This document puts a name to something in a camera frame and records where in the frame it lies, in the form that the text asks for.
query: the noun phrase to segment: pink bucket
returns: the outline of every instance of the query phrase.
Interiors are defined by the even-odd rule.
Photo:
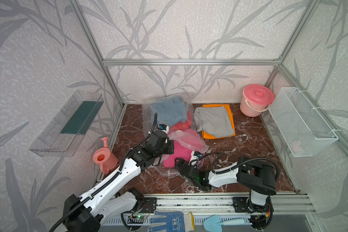
[[[240,109],[243,114],[249,117],[256,117],[269,109],[275,95],[262,85],[248,85],[242,91]]]

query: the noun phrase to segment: pink watering can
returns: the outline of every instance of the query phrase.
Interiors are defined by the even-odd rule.
[[[116,167],[117,158],[116,156],[112,154],[112,152],[108,148],[108,144],[107,144],[108,137],[101,138],[101,140],[103,141],[104,147],[101,149],[98,149],[94,153],[93,161],[101,167],[101,171],[104,174],[108,174],[110,170]]]

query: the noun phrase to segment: denim fabric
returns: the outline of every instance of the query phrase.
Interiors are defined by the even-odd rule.
[[[157,112],[157,124],[165,124],[169,127],[187,120],[187,106],[178,96],[158,98],[149,105],[151,109],[151,123],[153,123],[155,112]]]

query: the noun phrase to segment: watering can spout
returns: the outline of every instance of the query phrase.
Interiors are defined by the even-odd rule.
[[[108,148],[108,143],[107,143],[108,137],[101,138],[101,139],[103,141],[103,146]]]

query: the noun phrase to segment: folded clothes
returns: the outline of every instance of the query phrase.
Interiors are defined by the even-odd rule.
[[[229,106],[229,104],[207,104],[207,105],[202,105],[202,107],[224,107],[226,108],[227,112],[228,112],[228,115],[229,115],[229,120],[231,121],[231,125],[232,125],[232,129],[234,130],[235,129],[235,124],[233,122],[233,114],[232,114],[232,111],[231,111],[231,107]],[[215,139],[216,137],[212,136],[211,134],[208,134],[204,131],[202,131],[202,137],[204,139]]]
[[[162,163],[164,167],[174,167],[176,158],[182,158],[189,162],[191,159],[191,153],[192,150],[182,146],[178,141],[174,140],[174,154],[169,155],[169,157]]]
[[[175,124],[174,126],[169,128],[169,133],[177,131],[177,130],[184,130],[184,129],[188,129],[190,128],[190,126],[192,126],[192,114],[190,112],[190,110],[187,111],[187,121],[185,121],[184,123],[179,122],[177,124]]]
[[[165,124],[169,127],[179,122],[185,123],[188,119],[187,106],[179,96],[158,98],[149,105],[149,108],[151,110],[151,124],[153,123],[155,113],[157,113],[157,123]]]
[[[235,134],[230,116],[224,106],[197,107],[194,120],[197,131],[204,131],[215,138],[230,137]]]

